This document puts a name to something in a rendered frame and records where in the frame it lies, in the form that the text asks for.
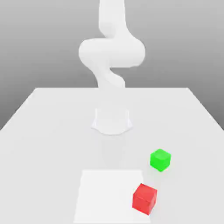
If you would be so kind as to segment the small green cube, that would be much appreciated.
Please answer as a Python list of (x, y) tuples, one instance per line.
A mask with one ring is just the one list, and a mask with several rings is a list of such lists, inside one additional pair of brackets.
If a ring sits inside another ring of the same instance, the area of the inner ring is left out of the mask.
[(150, 154), (150, 165), (160, 172), (169, 167), (170, 160), (171, 154), (163, 149), (157, 149), (155, 152)]

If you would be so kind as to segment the small red cube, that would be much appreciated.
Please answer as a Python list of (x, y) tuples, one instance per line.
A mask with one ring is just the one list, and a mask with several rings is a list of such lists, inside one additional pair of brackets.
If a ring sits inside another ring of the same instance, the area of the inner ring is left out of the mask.
[(157, 190), (141, 183), (133, 194), (132, 208), (150, 215), (157, 200)]

